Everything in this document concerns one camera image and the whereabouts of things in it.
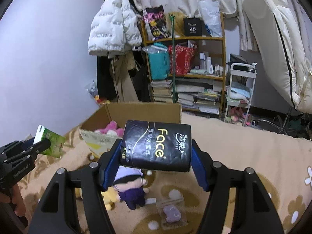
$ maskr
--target black box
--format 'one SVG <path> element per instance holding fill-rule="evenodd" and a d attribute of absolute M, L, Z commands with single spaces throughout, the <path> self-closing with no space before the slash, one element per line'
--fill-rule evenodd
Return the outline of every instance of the black box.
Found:
<path fill-rule="evenodd" d="M 184 18 L 185 36 L 202 36 L 202 22 L 199 18 Z"/>
<path fill-rule="evenodd" d="M 128 120 L 120 164 L 147 170 L 188 172 L 191 168 L 191 126 Z"/>

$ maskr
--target white puffer jacket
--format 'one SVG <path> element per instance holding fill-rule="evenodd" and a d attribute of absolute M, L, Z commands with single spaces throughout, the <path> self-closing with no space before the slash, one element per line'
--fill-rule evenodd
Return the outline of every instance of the white puffer jacket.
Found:
<path fill-rule="evenodd" d="M 141 42 L 137 17 L 129 0 L 105 0 L 91 24 L 89 54 L 121 55 Z"/>

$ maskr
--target cardboard box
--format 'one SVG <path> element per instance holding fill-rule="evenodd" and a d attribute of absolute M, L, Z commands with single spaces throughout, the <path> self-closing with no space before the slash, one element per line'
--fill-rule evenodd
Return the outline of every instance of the cardboard box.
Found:
<path fill-rule="evenodd" d="M 124 128 L 128 119 L 180 123 L 181 111 L 179 103 L 110 103 L 102 106 L 81 125 L 80 134 L 93 155 L 99 158 L 119 138 L 94 133 L 97 129 L 105 128 L 110 121 L 116 121 L 121 128 Z"/>

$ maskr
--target doll leg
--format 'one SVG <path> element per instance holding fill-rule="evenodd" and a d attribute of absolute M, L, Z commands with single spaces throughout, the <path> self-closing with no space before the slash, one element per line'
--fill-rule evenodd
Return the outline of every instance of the doll leg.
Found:
<path fill-rule="evenodd" d="M 131 210 L 135 210 L 136 209 L 134 201 L 126 201 L 126 204 L 127 204 L 129 209 L 131 209 Z"/>
<path fill-rule="evenodd" d="M 137 204 L 140 206 L 140 207 L 143 207 L 145 205 L 145 198 L 144 196 L 140 197 L 138 200 L 137 200 Z"/>

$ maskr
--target teal bag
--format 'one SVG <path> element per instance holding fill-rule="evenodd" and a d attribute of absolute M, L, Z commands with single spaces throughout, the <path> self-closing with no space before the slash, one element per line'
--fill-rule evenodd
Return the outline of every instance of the teal bag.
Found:
<path fill-rule="evenodd" d="M 168 49 L 168 47 L 160 43 L 154 43 L 154 45 Z M 148 57 L 152 80 L 165 80 L 170 72 L 169 52 L 148 54 Z"/>

